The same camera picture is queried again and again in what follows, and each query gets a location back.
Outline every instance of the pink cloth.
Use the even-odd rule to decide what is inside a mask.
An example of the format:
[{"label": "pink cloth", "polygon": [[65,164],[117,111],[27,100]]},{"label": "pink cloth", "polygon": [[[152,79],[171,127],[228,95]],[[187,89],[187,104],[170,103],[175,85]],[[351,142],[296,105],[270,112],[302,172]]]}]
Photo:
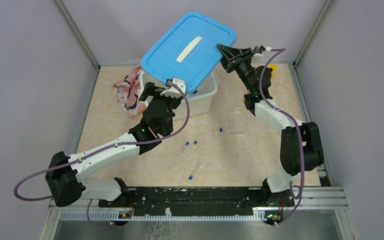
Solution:
[{"label": "pink cloth", "polygon": [[130,75],[113,85],[118,103],[127,111],[131,119],[147,109],[145,104],[139,101],[141,72],[143,72],[141,65],[137,65]]}]

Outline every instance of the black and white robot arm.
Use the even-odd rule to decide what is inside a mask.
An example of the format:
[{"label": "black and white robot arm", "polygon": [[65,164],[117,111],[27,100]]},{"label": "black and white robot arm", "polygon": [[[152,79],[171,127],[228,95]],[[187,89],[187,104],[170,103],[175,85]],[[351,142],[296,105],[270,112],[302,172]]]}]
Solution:
[{"label": "black and white robot arm", "polygon": [[[297,123],[302,141],[305,143],[303,147],[305,171],[311,171],[324,163],[319,127],[314,122],[303,122],[296,118],[292,120],[290,118],[292,116],[286,116],[281,112],[282,108],[275,103],[269,93],[273,70],[266,68],[261,76],[264,66],[254,68],[251,65],[253,56],[261,56],[261,53],[266,50],[263,46],[256,46],[254,49],[240,49],[218,44],[217,48],[221,52],[220,62],[226,72],[235,71],[248,89],[248,94],[244,95],[246,109],[268,123],[281,137],[281,166],[262,184],[266,202],[268,204],[278,203],[280,193],[288,191],[290,184],[301,177],[299,139],[293,120]],[[260,92],[260,77],[262,77],[261,89],[265,99]]]},{"label": "black and white robot arm", "polygon": [[147,102],[147,109],[142,113],[140,123],[120,137],[89,151],[69,156],[61,151],[52,157],[49,168],[70,164],[49,171],[45,176],[58,207],[68,206],[79,199],[98,199],[99,204],[103,206],[107,203],[126,203],[129,189],[121,178],[89,177],[116,162],[146,153],[169,137],[173,132],[173,109],[176,109],[183,99],[182,93],[173,85],[185,92],[185,82],[178,78],[170,80],[168,88],[157,87],[148,82],[139,98],[140,101]]}]

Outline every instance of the gray wall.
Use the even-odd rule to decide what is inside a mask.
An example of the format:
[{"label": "gray wall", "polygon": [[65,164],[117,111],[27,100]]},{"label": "gray wall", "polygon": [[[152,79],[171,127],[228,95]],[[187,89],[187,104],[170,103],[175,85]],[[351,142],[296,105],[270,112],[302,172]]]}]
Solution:
[{"label": "gray wall", "polygon": [[64,0],[100,65],[140,59],[182,15],[201,12],[236,31],[237,47],[286,48],[294,61],[325,0]]},{"label": "gray wall", "polygon": [[[49,201],[17,181],[70,152],[95,70],[50,0],[0,0],[0,239],[38,239]],[[44,176],[29,197],[49,195]]]},{"label": "gray wall", "polygon": [[337,1],[299,68],[362,239],[384,239],[384,1]]}]

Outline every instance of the blue plastic lid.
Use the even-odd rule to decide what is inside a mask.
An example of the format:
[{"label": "blue plastic lid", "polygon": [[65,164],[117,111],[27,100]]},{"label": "blue plastic lid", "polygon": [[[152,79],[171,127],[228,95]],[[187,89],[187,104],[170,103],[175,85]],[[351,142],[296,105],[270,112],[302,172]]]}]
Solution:
[{"label": "blue plastic lid", "polygon": [[232,28],[201,13],[189,12],[149,49],[140,65],[163,84],[172,78],[184,80],[185,93],[190,94],[222,59],[217,44],[231,46],[235,40]]}]

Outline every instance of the wooden table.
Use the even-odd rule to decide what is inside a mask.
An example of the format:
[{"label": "wooden table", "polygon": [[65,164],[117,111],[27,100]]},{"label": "wooden table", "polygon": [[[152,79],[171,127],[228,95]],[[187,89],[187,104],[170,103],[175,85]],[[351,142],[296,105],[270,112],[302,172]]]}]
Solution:
[{"label": "wooden table", "polygon": [[[103,66],[100,69],[79,152],[116,139],[140,121],[141,116],[129,118],[117,103],[112,87],[133,67]],[[192,116],[184,131],[164,140],[153,150],[104,168],[92,177],[118,177],[128,186],[136,187],[260,186],[280,166],[280,137],[267,123],[246,110],[243,96],[247,90],[237,74],[226,73],[220,65],[214,71],[219,84],[209,112]],[[269,91],[279,106],[302,119],[287,64],[277,64]],[[240,111],[240,114],[226,120],[232,110]],[[231,121],[236,129],[242,129],[242,133],[231,134],[228,129],[220,132],[221,121]],[[183,122],[184,119],[174,121],[174,129]],[[183,153],[187,138],[192,142],[197,140],[198,144]],[[199,165],[199,170],[189,180]],[[316,170],[306,172],[305,185],[320,185]]]}]

